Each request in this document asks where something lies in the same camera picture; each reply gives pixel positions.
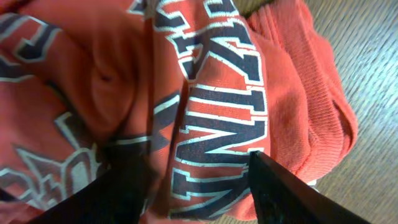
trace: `printed lettering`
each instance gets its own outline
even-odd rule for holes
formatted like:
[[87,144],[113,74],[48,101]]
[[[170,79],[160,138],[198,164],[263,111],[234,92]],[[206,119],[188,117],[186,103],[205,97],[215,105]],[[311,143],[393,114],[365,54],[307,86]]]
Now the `printed lettering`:
[[251,114],[267,115],[266,93],[263,87],[235,90],[215,86],[195,85],[190,91],[190,101],[210,105],[249,109]]
[[203,4],[210,18],[239,15],[232,0],[207,0]]
[[127,10],[128,13],[137,14],[137,15],[144,15],[145,9],[147,7],[146,0],[134,0],[131,4],[130,8]]
[[[198,32],[173,34],[167,39],[174,44],[182,72],[191,82],[196,80],[207,58],[213,57],[237,71],[247,84],[263,85],[259,52],[239,19],[210,24]],[[200,53],[194,57],[193,50],[197,48]]]
[[160,130],[166,128],[175,121],[179,103],[180,93],[176,91],[161,100],[155,107],[152,142],[150,144],[151,152],[162,149],[170,143],[167,138],[163,137]]
[[17,83],[32,77],[33,75],[24,71],[21,65],[12,63],[0,55],[0,82]]
[[247,177],[247,169],[237,176],[201,179],[190,177],[189,172],[173,168],[171,189],[173,198],[191,200],[192,197],[206,197],[208,199],[203,203],[173,209],[170,211],[170,217],[218,218],[250,193]]
[[156,31],[177,31],[190,27],[180,11],[167,13],[163,9],[164,6],[179,1],[183,0],[163,0],[157,5],[154,22]]
[[266,121],[266,117],[252,117],[251,121],[245,121],[187,111],[180,132],[188,134],[194,130],[211,134],[178,143],[175,160],[199,167],[244,167],[249,153],[229,149],[264,139]]

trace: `red sweatshirt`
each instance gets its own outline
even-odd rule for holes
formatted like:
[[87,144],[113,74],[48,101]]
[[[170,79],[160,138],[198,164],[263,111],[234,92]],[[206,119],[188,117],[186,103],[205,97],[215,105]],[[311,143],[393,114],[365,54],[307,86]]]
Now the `red sweatshirt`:
[[252,220],[249,152],[308,182],[353,147],[331,47],[301,0],[248,20],[232,0],[156,2],[0,2],[0,188],[20,200],[0,202],[0,222],[140,154],[159,177],[143,223]]

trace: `orange sweatshirt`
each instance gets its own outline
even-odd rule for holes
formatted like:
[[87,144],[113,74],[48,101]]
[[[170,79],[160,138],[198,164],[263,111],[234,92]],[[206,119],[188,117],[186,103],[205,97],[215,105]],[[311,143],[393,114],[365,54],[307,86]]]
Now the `orange sweatshirt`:
[[0,12],[0,188],[19,199],[0,202],[1,223],[140,154],[159,177],[142,223],[252,220],[251,151],[309,182],[356,140],[302,0],[248,20],[232,0],[3,0]]

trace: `clothing pile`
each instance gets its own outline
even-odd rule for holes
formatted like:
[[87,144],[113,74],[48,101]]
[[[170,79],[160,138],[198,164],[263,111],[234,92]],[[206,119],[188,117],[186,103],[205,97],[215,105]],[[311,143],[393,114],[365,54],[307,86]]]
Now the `clothing pile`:
[[146,156],[142,223],[256,219],[249,153],[304,182],[358,127],[302,0],[0,2],[0,223],[24,223]]

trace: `wooden table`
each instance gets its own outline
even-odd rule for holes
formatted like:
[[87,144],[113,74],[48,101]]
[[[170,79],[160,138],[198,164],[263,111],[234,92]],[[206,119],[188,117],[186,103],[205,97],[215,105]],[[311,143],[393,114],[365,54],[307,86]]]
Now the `wooden table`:
[[[244,14],[261,1],[235,0]],[[359,120],[355,148],[317,189],[372,223],[398,223],[398,0],[306,2],[316,30],[333,46]]]

